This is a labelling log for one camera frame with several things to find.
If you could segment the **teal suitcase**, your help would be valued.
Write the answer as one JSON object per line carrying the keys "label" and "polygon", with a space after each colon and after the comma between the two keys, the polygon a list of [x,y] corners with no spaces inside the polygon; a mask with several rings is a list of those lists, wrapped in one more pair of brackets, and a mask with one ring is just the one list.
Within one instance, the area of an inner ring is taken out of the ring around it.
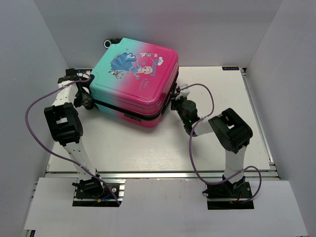
{"label": "teal suitcase", "polygon": [[178,53],[133,39],[107,39],[91,71],[89,93],[100,111],[137,125],[159,124],[175,91]]}

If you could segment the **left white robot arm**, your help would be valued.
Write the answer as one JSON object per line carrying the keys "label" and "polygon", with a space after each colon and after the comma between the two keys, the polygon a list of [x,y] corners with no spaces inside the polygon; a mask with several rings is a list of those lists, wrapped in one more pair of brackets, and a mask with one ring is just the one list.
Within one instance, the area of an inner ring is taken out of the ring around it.
{"label": "left white robot arm", "polygon": [[83,127],[76,110],[80,106],[86,109],[94,106],[93,98],[83,88],[85,84],[79,83],[79,80],[86,80],[88,76],[78,73],[74,68],[67,69],[66,75],[58,79],[61,90],[54,103],[44,109],[44,115],[53,140],[59,142],[75,162],[79,182],[73,185],[81,192],[99,197],[104,192],[104,184],[95,178],[97,171],[83,147]]}

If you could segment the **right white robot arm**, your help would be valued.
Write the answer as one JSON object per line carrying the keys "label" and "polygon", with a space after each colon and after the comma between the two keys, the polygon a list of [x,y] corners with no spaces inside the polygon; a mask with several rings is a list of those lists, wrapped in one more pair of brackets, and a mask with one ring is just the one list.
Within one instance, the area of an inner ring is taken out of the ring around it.
{"label": "right white robot arm", "polygon": [[[189,156],[194,172],[200,180],[207,185],[213,185],[218,190],[234,197],[241,191],[245,183],[243,172],[244,154],[246,147],[253,136],[250,126],[231,108],[224,110],[220,115],[210,119],[198,117],[195,102],[186,97],[171,99],[171,109],[177,111],[184,124],[185,131],[189,134]],[[192,155],[192,138],[207,133],[214,133],[225,149],[226,163],[222,181],[211,183],[204,180],[194,164]]]}

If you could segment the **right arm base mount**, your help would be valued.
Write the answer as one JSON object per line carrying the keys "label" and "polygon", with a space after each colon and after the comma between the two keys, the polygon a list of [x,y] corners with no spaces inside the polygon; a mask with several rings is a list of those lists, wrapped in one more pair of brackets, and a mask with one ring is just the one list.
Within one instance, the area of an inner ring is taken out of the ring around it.
{"label": "right arm base mount", "polygon": [[232,192],[226,183],[206,185],[206,190],[202,194],[206,197],[208,210],[254,209],[252,200],[244,202],[252,197],[251,187],[248,182],[245,182]]}

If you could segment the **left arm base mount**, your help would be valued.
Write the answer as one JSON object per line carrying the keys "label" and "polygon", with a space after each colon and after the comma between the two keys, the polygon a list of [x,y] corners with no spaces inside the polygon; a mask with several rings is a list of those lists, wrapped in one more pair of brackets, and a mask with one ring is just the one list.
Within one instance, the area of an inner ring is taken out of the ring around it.
{"label": "left arm base mount", "polygon": [[113,197],[112,191],[121,203],[124,196],[125,183],[109,183],[109,189],[103,185],[101,187],[82,190],[80,183],[72,183],[75,186],[72,206],[74,207],[119,207]]}

